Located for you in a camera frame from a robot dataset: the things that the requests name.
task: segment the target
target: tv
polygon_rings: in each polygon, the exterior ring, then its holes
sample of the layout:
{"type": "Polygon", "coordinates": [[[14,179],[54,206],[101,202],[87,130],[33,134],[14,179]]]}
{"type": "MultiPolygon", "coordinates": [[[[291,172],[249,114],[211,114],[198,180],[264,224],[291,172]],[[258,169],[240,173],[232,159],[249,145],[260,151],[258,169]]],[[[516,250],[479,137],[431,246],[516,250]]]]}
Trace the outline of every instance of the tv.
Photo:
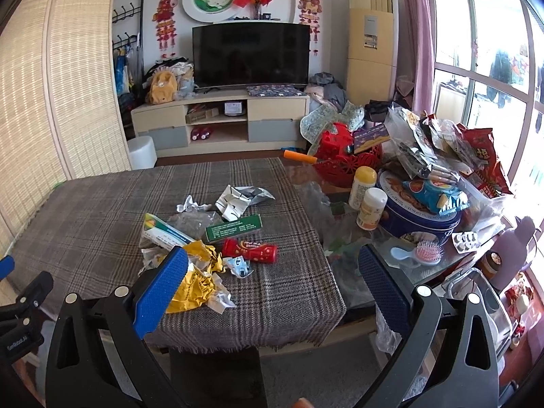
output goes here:
{"type": "Polygon", "coordinates": [[[198,88],[308,84],[309,26],[235,21],[192,29],[198,88]]]}

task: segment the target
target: floor-standing air conditioner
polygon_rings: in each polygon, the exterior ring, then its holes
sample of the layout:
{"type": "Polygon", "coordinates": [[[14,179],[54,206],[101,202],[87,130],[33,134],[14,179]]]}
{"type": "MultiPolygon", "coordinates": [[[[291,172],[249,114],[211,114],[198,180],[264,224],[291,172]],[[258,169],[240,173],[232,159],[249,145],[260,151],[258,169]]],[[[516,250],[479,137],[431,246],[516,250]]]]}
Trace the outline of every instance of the floor-standing air conditioner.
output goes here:
{"type": "Polygon", "coordinates": [[[347,94],[365,105],[393,98],[399,43],[399,0],[349,0],[347,94]]]}

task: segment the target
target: red woven basket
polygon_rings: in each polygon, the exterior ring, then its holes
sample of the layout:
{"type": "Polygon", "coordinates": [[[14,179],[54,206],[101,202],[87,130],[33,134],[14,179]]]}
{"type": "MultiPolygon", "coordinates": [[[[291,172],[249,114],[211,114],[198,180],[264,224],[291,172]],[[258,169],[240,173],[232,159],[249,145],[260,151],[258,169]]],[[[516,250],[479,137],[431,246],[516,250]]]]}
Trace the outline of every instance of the red woven basket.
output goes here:
{"type": "Polygon", "coordinates": [[[336,156],[313,166],[320,177],[329,184],[342,189],[352,188],[355,171],[368,166],[377,171],[382,155],[381,144],[359,155],[336,156]]]}

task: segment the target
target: yellow foil wrapper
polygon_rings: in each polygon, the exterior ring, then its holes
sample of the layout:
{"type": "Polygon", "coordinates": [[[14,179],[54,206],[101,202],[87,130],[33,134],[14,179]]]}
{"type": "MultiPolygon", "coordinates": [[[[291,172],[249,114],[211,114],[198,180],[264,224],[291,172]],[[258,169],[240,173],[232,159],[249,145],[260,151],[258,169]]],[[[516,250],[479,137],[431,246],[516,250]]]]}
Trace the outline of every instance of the yellow foil wrapper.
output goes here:
{"type": "Polygon", "coordinates": [[[225,271],[221,254],[216,252],[213,245],[205,245],[202,241],[195,241],[188,243],[183,249],[189,256],[198,256],[203,263],[209,263],[205,268],[202,268],[203,271],[208,273],[225,271]]]}
{"type": "Polygon", "coordinates": [[[205,304],[216,291],[211,274],[225,271],[221,255],[211,245],[205,245],[202,241],[195,241],[183,247],[189,257],[198,257],[198,264],[203,267],[200,270],[195,264],[189,263],[187,274],[170,301],[167,313],[179,313],[192,310],[205,304]]]}
{"type": "Polygon", "coordinates": [[[167,308],[167,313],[192,310],[204,304],[216,290],[211,274],[200,271],[194,264],[189,269],[167,308]]]}

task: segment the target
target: plaid tablecloth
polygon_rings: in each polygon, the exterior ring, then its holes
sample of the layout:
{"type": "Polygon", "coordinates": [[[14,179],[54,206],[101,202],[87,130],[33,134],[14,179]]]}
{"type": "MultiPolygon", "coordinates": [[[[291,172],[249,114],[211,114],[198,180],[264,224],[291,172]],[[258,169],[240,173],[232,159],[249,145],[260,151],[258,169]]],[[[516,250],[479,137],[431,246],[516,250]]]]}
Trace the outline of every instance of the plaid tablecloth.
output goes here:
{"type": "Polygon", "coordinates": [[[15,243],[10,282],[19,291],[40,271],[49,271],[54,289],[44,309],[54,315],[68,293],[84,299],[109,295],[137,279],[145,212],[167,219],[188,194],[210,204],[228,184],[260,186],[276,197],[246,214],[260,213],[263,221],[263,230],[247,239],[277,244],[277,262],[252,264],[255,271],[245,279],[221,274],[237,308],[223,315],[206,306],[165,315],[146,340],[193,352],[321,343],[345,306],[279,159],[157,167],[68,181],[15,243]]]}

